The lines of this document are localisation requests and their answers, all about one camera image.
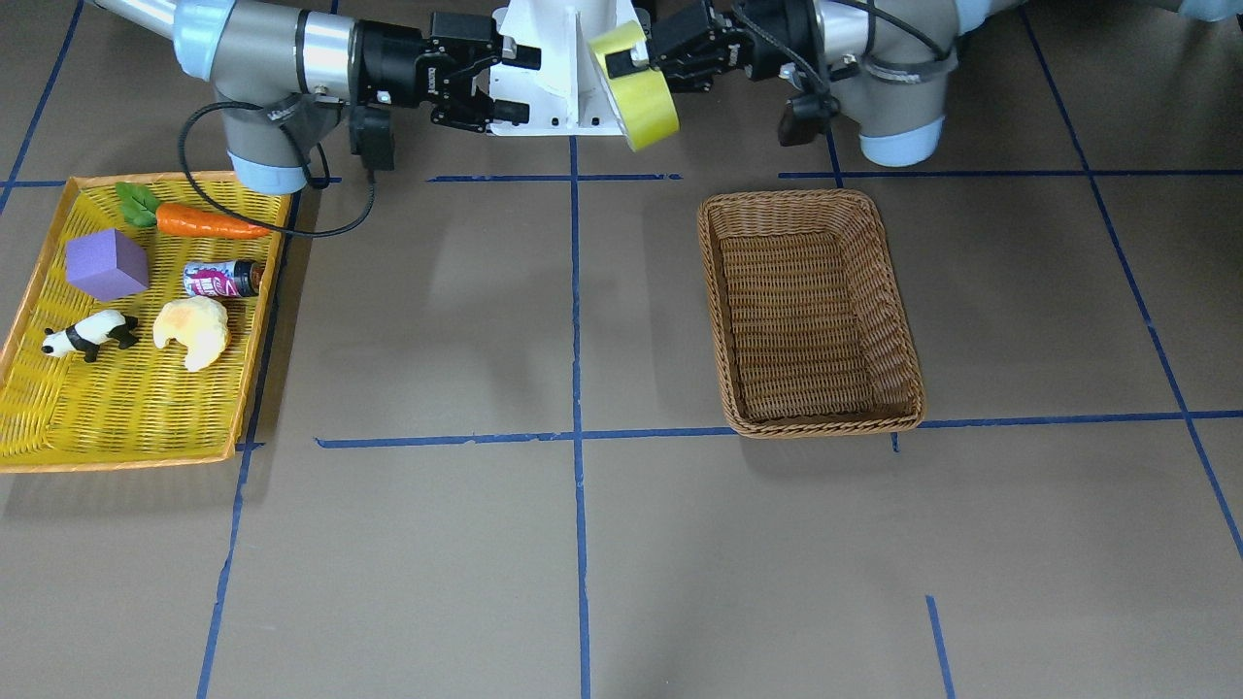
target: gray floor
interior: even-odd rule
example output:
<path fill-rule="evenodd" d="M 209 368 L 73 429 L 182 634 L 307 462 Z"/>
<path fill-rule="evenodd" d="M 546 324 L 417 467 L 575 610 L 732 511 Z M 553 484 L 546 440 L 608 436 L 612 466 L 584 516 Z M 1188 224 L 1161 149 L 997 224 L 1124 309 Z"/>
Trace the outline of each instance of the gray floor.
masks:
<path fill-rule="evenodd" d="M 0 36 L 9 315 L 58 182 L 175 169 L 211 96 L 91 6 L 10 0 Z M 399 114 L 372 220 L 291 248 L 239 458 L 0 476 L 0 697 L 1239 697 L 1239 27 L 999 16 L 917 177 L 846 122 L 778 148 L 784 97 L 732 76 L 640 154 Z M 343 136 L 303 223 L 362 204 Z M 929 422 L 728 434 L 695 209 L 839 178 Z"/>

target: black and white toy animal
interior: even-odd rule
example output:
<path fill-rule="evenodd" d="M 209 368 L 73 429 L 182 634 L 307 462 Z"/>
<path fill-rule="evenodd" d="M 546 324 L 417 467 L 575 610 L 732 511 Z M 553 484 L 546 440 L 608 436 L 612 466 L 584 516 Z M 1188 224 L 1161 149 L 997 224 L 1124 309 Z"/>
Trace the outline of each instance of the black and white toy animal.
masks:
<path fill-rule="evenodd" d="M 138 318 L 133 316 L 124 316 L 121 311 L 99 311 L 60 332 L 44 328 L 47 335 L 44 338 L 44 354 L 63 357 L 77 350 L 86 354 L 86 362 L 94 362 L 99 356 L 99 346 L 109 340 L 116 340 L 122 350 L 133 347 L 138 338 L 131 331 L 135 327 Z"/>

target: purple box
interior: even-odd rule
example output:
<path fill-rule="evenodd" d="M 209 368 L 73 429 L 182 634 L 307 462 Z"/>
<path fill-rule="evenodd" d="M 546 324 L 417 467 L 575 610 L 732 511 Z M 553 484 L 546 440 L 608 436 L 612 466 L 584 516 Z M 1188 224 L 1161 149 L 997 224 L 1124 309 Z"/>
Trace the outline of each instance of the purple box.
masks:
<path fill-rule="evenodd" d="M 65 244 L 65 279 L 99 301 L 147 291 L 147 251 L 114 228 Z"/>

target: basket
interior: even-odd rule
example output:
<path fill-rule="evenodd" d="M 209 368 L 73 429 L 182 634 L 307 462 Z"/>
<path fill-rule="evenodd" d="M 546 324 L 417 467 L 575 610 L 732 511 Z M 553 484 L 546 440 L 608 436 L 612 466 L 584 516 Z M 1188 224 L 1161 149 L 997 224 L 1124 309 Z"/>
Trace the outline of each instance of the basket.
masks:
<path fill-rule="evenodd" d="M 924 383 L 871 199 L 723 194 L 699 211 L 725 417 L 746 437 L 897 432 Z"/>
<path fill-rule="evenodd" d="M 255 194 L 232 173 L 199 173 L 220 203 L 264 221 L 285 223 L 290 197 Z M 191 260 L 262 260 L 275 276 L 283 238 L 257 240 L 174 238 L 126 224 L 113 190 L 145 184 L 165 201 L 208 209 L 180 173 L 73 178 L 66 185 L 12 331 L 0 351 L 0 473 L 75 471 L 220 461 L 235 453 L 246 396 L 259 358 L 273 284 L 260 295 L 220 299 L 231 340 L 210 367 L 190 373 L 185 348 L 157 350 L 150 328 L 165 302 L 185 296 L 181 269 Z M 101 303 L 65 280 L 65 243 L 117 228 L 147 250 L 150 287 Z M 98 362 L 81 353 L 52 358 L 40 351 L 44 328 L 65 328 L 116 308 L 138 318 L 138 345 L 102 346 Z"/>

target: toy carrot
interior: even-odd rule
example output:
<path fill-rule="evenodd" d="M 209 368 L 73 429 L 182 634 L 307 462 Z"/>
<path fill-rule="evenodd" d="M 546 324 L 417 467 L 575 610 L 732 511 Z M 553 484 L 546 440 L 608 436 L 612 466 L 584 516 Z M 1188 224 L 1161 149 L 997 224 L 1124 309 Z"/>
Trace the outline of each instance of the toy carrot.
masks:
<path fill-rule="evenodd" d="M 121 213 L 126 216 L 126 223 L 137 228 L 155 226 L 168 235 L 251 240 L 271 233 L 266 228 L 224 214 L 203 211 L 175 201 L 160 201 L 150 189 L 140 184 L 117 183 L 117 197 L 121 198 Z"/>

